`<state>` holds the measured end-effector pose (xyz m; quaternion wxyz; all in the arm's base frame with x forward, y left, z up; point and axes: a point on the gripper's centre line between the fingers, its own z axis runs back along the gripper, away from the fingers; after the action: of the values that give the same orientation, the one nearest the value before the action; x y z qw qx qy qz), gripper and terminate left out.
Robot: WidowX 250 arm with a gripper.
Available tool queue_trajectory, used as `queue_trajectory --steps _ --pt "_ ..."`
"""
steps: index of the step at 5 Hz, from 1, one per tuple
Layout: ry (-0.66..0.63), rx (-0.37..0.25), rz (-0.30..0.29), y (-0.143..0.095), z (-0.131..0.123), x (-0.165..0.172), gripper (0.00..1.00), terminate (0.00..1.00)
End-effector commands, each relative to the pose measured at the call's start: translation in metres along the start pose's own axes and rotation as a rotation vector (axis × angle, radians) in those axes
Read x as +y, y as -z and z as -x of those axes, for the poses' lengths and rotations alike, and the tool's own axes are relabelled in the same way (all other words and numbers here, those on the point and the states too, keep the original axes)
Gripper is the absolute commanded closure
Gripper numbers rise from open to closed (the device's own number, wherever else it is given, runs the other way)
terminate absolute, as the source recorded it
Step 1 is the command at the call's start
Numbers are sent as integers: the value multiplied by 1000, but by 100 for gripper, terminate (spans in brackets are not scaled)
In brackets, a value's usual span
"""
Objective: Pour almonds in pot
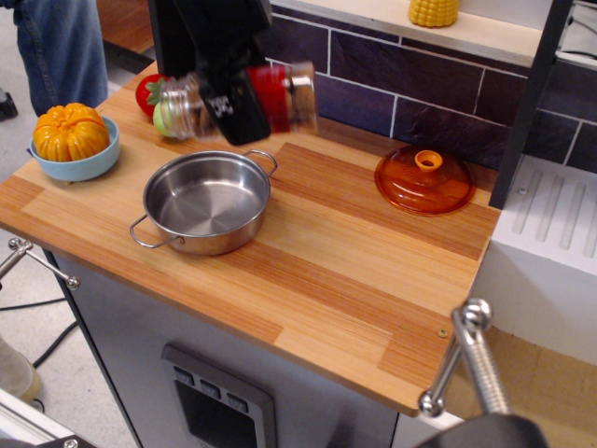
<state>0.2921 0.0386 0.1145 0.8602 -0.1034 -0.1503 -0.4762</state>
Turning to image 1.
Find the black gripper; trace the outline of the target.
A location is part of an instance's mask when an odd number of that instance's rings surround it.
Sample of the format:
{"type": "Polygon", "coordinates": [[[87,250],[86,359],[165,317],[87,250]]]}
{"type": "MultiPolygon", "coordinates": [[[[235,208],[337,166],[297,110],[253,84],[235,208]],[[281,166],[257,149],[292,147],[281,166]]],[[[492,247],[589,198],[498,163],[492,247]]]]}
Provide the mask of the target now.
{"type": "Polygon", "coordinates": [[[216,128],[234,146],[271,135],[247,67],[266,64],[257,35],[271,18],[191,19],[187,30],[196,51],[200,96],[216,128]]]}

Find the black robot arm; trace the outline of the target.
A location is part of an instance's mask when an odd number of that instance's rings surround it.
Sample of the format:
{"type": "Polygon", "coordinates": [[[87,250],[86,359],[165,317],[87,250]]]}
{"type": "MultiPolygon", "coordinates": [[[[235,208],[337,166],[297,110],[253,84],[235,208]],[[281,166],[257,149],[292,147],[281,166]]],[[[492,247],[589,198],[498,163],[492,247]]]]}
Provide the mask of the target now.
{"type": "Polygon", "coordinates": [[[241,146],[271,127],[248,69],[266,63],[257,35],[271,28],[268,1],[176,1],[196,51],[199,93],[216,127],[241,146]]]}

